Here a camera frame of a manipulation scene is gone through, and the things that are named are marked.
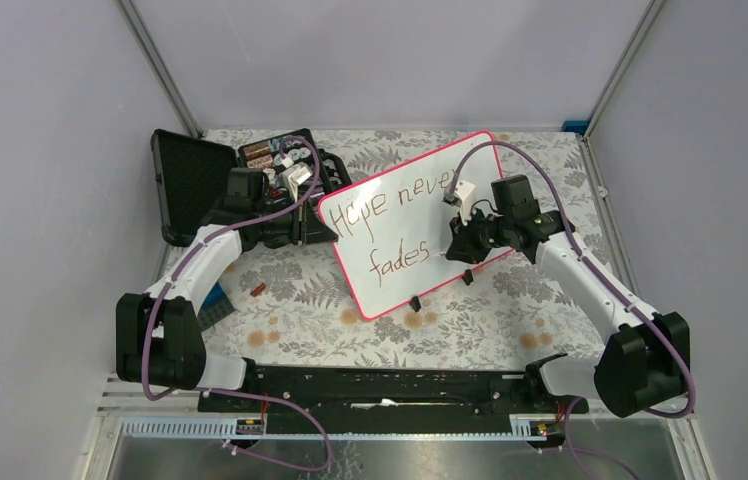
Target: blue object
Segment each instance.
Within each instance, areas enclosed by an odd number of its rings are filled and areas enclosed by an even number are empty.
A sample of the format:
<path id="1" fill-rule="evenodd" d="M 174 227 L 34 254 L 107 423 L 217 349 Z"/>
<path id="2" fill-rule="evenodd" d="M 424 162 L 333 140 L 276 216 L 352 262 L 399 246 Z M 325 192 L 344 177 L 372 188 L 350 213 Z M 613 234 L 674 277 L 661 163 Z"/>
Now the blue object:
<path id="1" fill-rule="evenodd" d="M 568 120 L 562 124 L 560 131 L 585 135 L 587 128 L 589 120 Z"/>
<path id="2" fill-rule="evenodd" d="M 217 282 L 215 283 L 215 286 L 212 287 L 212 290 L 209 290 L 209 293 L 206 295 L 206 299 L 203 300 L 203 307 L 208 307 L 212 305 L 213 303 L 217 302 L 218 300 L 221 300 L 224 298 L 227 294 L 224 293 L 224 290 L 221 288 L 221 285 L 219 285 Z"/>

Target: white wall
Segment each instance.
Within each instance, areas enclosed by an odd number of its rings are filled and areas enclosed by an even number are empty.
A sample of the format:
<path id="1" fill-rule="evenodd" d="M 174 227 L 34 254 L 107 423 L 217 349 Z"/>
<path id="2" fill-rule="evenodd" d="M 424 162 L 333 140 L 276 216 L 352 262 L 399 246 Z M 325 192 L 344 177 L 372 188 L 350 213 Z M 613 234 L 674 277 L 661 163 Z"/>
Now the white wall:
<path id="1" fill-rule="evenodd" d="M 180 127 L 114 2 L 0 2 L 0 478 L 65 479 L 162 241 Z"/>
<path id="2" fill-rule="evenodd" d="M 594 137 L 645 298 L 692 329 L 720 479 L 748 479 L 748 1 L 669 2 Z"/>
<path id="3" fill-rule="evenodd" d="M 648 0 L 136 0 L 201 127 L 559 127 Z"/>

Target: floral tablecloth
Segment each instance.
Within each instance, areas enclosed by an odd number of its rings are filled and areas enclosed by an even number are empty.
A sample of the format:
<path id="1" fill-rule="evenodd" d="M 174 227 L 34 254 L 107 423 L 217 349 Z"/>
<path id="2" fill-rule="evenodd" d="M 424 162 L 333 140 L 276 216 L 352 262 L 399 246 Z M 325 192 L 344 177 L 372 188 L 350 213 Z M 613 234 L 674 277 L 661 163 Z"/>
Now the floral tablecloth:
<path id="1" fill-rule="evenodd" d="M 206 139 L 241 146 L 282 132 L 212 130 Z M 417 157 L 469 132 L 313 131 L 318 146 L 344 159 L 354 181 Z M 577 139 L 568 133 L 493 132 L 545 167 L 566 213 L 605 264 L 601 232 Z M 526 174 L 542 209 L 553 200 L 541 177 L 512 152 L 499 149 L 504 174 Z M 168 265 L 176 260 L 169 256 Z M 330 245 L 246 253 L 219 279 L 236 312 L 204 332 L 207 349 L 259 363 L 365 367 L 523 368 L 558 351 L 598 353 L 603 345 L 583 312 L 520 254 L 475 271 L 470 286 L 453 282 L 404 306 L 362 321 Z M 250 291 L 267 288 L 257 297 Z"/>

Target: black clip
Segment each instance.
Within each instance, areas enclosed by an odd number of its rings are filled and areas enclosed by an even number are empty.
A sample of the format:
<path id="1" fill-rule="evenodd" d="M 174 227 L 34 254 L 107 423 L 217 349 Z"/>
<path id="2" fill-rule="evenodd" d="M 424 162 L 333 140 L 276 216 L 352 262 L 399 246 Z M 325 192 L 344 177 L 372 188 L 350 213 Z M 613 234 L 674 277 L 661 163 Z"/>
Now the black clip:
<path id="1" fill-rule="evenodd" d="M 474 281 L 474 274 L 471 272 L 470 268 L 465 269 L 465 273 L 462 274 L 462 281 L 465 282 L 466 285 L 471 285 L 471 282 Z"/>
<path id="2" fill-rule="evenodd" d="M 418 299 L 418 295 L 412 297 L 409 301 L 409 306 L 412 307 L 412 310 L 415 313 L 418 313 L 418 311 L 421 310 L 421 300 Z"/>

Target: red whiteboard border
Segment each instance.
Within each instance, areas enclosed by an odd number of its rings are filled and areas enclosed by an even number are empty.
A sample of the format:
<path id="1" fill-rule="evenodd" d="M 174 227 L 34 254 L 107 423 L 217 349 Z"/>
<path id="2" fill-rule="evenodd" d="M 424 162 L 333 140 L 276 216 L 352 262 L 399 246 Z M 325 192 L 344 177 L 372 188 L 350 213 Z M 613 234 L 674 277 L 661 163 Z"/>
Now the red whiteboard border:
<path id="1" fill-rule="evenodd" d="M 361 182 L 354 183 L 353 185 L 351 185 L 348 188 L 356 188 L 359 185 L 362 185 L 362 184 L 364 184 L 366 182 L 369 182 L 369 181 L 371 181 L 371 180 L 373 180 L 373 179 L 375 179 L 377 177 L 380 177 L 382 175 L 385 175 L 387 173 L 393 172 L 393 171 L 395 171 L 395 170 L 397 170 L 399 168 L 403 168 L 403 167 L 405 167 L 407 165 L 410 165 L 410 164 L 412 164 L 414 162 L 417 162 L 417 161 L 419 161 L 419 160 L 421 160 L 423 158 L 426 158 L 426 157 L 428 157 L 428 156 L 430 156 L 430 155 L 432 155 L 432 154 L 434 154 L 436 152 L 439 152 L 439 151 L 444 150 L 446 148 L 449 148 L 449 147 L 452 147 L 454 145 L 460 144 L 460 143 L 462 143 L 462 142 L 464 142 L 466 140 L 470 140 L 470 139 L 476 137 L 477 135 L 488 135 L 489 136 L 489 140 L 494 140 L 495 139 L 495 136 L 492 135 L 492 132 L 489 132 L 488 130 L 479 130 L 477 132 L 472 133 L 471 135 L 468 135 L 467 137 L 460 138 L 459 140 L 454 140 L 453 142 L 451 142 L 451 143 L 449 143 L 447 145 L 441 146 L 441 147 L 439 147 L 439 148 L 437 148 L 435 150 L 431 150 L 431 151 L 429 151 L 429 152 L 427 152 L 427 153 L 425 153 L 425 154 L 423 154 L 421 156 L 415 157 L 412 160 L 407 160 L 406 162 L 403 162 L 403 163 L 401 163 L 399 165 L 395 165 L 392 168 L 389 168 L 387 170 L 383 170 L 382 172 L 379 172 L 379 173 L 375 173 L 374 175 L 366 178 L 365 180 L 362 180 Z M 501 178 L 503 178 L 504 177 L 504 170 L 503 170 L 503 168 L 501 168 L 501 159 L 498 156 L 498 148 L 496 146 L 492 145 L 492 150 L 495 152 L 495 161 L 498 163 L 498 173 L 500 174 Z M 335 191 L 335 192 L 333 192 L 333 193 L 331 193 L 329 195 L 325 195 L 325 196 L 323 196 L 321 198 L 321 200 L 318 201 L 318 215 L 320 215 L 322 219 L 324 218 L 324 213 L 321 211 L 321 206 L 324 204 L 324 200 L 332 197 L 333 195 L 337 195 L 339 193 L 344 193 L 344 190 L 345 189 L 338 190 L 338 191 Z M 353 296 L 353 301 L 356 303 L 356 310 L 359 312 L 359 314 L 362 316 L 362 318 L 364 318 L 366 321 L 370 322 L 370 321 L 376 320 L 376 319 L 382 317 L 383 315 L 386 315 L 387 313 L 393 312 L 393 311 L 397 310 L 398 308 L 400 308 L 400 307 L 408 304 L 412 300 L 412 297 L 410 297 L 405 302 L 399 303 L 399 304 L 395 305 L 394 307 L 386 310 L 385 312 L 381 312 L 381 313 L 379 313 L 379 314 L 377 314 L 375 316 L 372 316 L 372 317 L 366 317 L 365 314 L 362 313 L 362 308 L 360 308 L 360 306 L 359 306 L 359 300 L 356 299 L 356 292 L 353 290 L 353 285 L 350 283 L 350 277 L 348 277 L 347 270 L 345 269 L 345 265 L 344 265 L 344 263 L 342 263 L 342 257 L 339 255 L 339 249 L 338 249 L 338 247 L 336 246 L 335 243 L 333 243 L 333 251 L 336 253 L 336 259 L 339 261 L 339 267 L 341 267 L 341 269 L 342 269 L 342 274 L 345 276 L 345 282 L 347 282 L 348 288 L 350 288 L 350 293 Z M 495 260 L 503 257 L 504 255 L 507 255 L 507 254 L 511 253 L 511 252 L 512 252 L 512 249 L 509 249 L 506 252 L 504 252 L 504 253 L 496 256 L 496 257 L 490 258 L 489 260 L 486 260 L 483 263 L 480 263 L 480 264 L 477 264 L 477 265 L 471 267 L 471 270 L 476 270 L 477 268 L 480 268 L 480 267 L 488 264 L 489 262 L 493 262 L 493 261 L 495 261 Z M 430 292 L 432 292 L 434 290 L 437 290 L 437 289 L 439 289 L 439 288 L 441 288 L 441 287 L 443 287 L 443 286 L 445 286 L 445 285 L 447 285 L 447 284 L 449 284 L 449 283 L 453 282 L 454 280 L 456 280 L 458 278 L 461 278 L 461 277 L 462 277 L 462 275 L 457 275 L 457 276 L 455 276 L 455 277 L 453 277 L 453 278 L 451 278 L 449 280 L 445 280 L 444 282 L 436 285 L 435 287 L 430 288 L 430 289 L 428 289 L 425 292 L 417 294 L 417 296 L 420 298 L 420 297 L 422 297 L 424 295 L 427 295 L 428 293 L 430 293 Z"/>

